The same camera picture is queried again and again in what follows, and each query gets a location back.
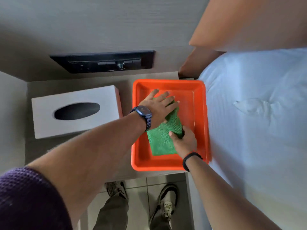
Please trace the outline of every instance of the orange tray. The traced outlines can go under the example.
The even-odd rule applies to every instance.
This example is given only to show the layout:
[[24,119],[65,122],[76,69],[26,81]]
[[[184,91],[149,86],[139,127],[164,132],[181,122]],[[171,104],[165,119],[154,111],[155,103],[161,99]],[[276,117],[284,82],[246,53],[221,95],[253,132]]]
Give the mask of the orange tray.
[[[211,154],[205,84],[189,80],[138,79],[133,83],[133,107],[138,106],[156,88],[159,89],[156,96],[169,91],[175,100],[180,101],[180,121],[195,133],[197,152],[209,163]],[[132,146],[131,165],[137,171],[184,170],[178,154],[153,156],[146,132]]]

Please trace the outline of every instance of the white tissue box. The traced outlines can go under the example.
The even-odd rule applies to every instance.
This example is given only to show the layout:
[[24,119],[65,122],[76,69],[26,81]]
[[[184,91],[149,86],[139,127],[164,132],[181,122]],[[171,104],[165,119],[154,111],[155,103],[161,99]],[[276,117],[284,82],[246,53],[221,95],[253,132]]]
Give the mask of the white tissue box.
[[113,85],[32,98],[32,109],[36,139],[86,131],[122,117]]

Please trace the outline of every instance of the tile floor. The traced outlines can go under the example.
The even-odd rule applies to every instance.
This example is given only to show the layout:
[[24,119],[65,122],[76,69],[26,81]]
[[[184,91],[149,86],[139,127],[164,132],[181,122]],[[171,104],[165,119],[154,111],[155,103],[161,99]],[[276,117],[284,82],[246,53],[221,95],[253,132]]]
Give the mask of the tile floor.
[[[192,228],[185,173],[180,173],[125,181],[126,192],[129,197],[127,230],[149,230],[148,220],[156,208],[158,196],[166,183],[174,183],[179,188],[177,209],[170,222],[172,229]],[[93,229],[99,210],[108,198],[109,195],[106,190],[102,189],[88,207],[88,230]]]

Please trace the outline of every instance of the blue wristwatch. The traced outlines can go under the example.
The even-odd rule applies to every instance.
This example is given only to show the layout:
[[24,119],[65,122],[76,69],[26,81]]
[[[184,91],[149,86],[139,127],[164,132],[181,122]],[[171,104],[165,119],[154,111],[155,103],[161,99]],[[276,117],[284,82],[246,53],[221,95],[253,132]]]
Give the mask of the blue wristwatch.
[[151,127],[151,111],[145,107],[145,106],[136,106],[135,108],[132,109],[131,112],[136,111],[136,113],[138,113],[146,122],[146,131],[148,131]]

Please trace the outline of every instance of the table surface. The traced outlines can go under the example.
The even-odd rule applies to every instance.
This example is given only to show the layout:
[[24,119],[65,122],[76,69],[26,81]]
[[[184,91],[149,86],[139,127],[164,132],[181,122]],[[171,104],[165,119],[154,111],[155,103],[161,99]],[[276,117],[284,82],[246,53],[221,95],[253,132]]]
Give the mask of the table surface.
[[[35,139],[33,127],[33,115],[31,107],[31,98],[41,97],[77,90],[97,88],[107,85],[115,85],[119,90],[123,115],[129,114],[132,108],[132,85],[136,79],[178,79],[178,72],[168,73],[149,73],[138,75],[114,76],[114,77],[93,77],[84,79],[71,80],[53,80],[53,81],[37,81],[28,82],[28,110],[26,122],[26,144],[25,144],[25,163],[29,163],[34,159],[45,154],[53,147],[71,139],[78,135],[66,135],[61,137]],[[172,173],[182,173],[183,171],[136,171],[131,166],[131,150],[123,158],[118,171],[110,179],[110,181],[127,180],[140,177],[159,176]]]

